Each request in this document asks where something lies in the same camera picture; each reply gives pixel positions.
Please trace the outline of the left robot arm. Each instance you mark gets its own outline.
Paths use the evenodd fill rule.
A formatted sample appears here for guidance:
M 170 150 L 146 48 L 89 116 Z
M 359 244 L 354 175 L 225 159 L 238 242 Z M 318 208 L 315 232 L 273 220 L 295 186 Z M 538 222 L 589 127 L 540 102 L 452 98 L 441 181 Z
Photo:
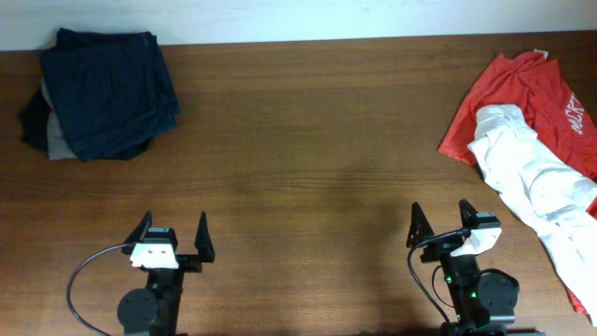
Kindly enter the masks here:
M 122 253 L 132 267 L 147 274 L 146 284 L 123 296 L 117 317 L 126 335 L 175 335 L 185 275 L 200 273 L 204 263 L 215 261 L 207 216 L 201 213 L 194 239 L 194 254 L 178 254 L 175 230 L 155 227 L 146 212 L 125 239 Z

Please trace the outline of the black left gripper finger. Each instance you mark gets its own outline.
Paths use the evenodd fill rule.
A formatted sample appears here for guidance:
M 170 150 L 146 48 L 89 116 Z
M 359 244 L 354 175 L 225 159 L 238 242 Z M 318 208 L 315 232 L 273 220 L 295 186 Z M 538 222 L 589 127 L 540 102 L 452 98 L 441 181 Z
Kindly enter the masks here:
M 197 249 L 201 262 L 213 263 L 215 261 L 215 249 L 209 234 L 205 212 L 202 212 L 200 215 L 194 246 Z
M 148 229 L 152 226 L 152 213 L 147 211 L 143 218 L 141 219 L 140 223 L 135 227 L 135 229 L 129 234 L 129 236 L 125 239 L 124 244 L 125 246 L 121 248 L 121 253 L 124 255 L 130 255 L 134 249 L 134 246 L 141 242 Z

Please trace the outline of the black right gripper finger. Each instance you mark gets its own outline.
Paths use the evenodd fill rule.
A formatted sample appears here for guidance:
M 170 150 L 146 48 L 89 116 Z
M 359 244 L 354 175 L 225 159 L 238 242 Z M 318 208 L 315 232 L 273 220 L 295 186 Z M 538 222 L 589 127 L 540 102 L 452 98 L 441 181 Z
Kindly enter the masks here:
M 470 204 L 467 199 L 459 201 L 459 210 L 462 224 L 465 228 L 476 228 L 478 226 L 478 211 Z
M 406 247 L 415 247 L 417 244 L 434 236 L 434 231 L 431 228 L 422 207 L 417 202 L 413 203 L 411 206 L 410 229 Z

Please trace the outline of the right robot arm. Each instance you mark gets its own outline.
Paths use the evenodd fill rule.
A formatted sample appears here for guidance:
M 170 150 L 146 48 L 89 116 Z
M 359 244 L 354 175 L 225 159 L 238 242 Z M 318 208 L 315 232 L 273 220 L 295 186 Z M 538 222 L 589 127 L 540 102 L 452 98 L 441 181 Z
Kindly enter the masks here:
M 410 230 L 406 248 L 412 278 L 444 319 L 439 335 L 539 335 L 536 329 L 510 329 L 515 322 L 515 307 L 520 294 L 519 281 L 495 268 L 482 270 L 477 256 L 493 248 L 502 229 L 493 213 L 482 213 L 469 201 L 459 202 L 462 227 L 441 234 L 434 233 L 422 207 L 411 206 Z M 438 264 L 451 297 L 456 320 L 451 321 L 420 280 L 412 257 L 422 252 L 422 263 Z

